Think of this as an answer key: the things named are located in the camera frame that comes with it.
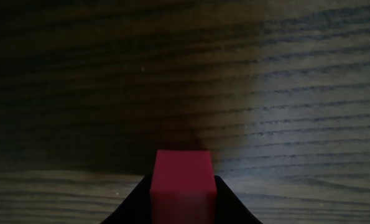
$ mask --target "wooden surface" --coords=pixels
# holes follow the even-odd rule
[[[370,0],[0,1],[0,223],[99,223],[158,148],[264,223],[370,223]]]

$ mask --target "tabletop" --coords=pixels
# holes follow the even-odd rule
[[[263,223],[370,223],[370,0],[0,1],[0,223],[100,223],[158,149]]]

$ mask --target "top face of red block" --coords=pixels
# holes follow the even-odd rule
[[[159,150],[150,191],[216,192],[210,152]]]

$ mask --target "black object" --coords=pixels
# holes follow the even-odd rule
[[[152,176],[145,176],[120,206],[101,224],[151,224]],[[215,176],[217,190],[215,224],[262,224],[240,202],[221,177]]]

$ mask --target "red block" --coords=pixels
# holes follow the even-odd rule
[[[210,152],[159,150],[150,199],[153,224],[213,224],[216,186]]]

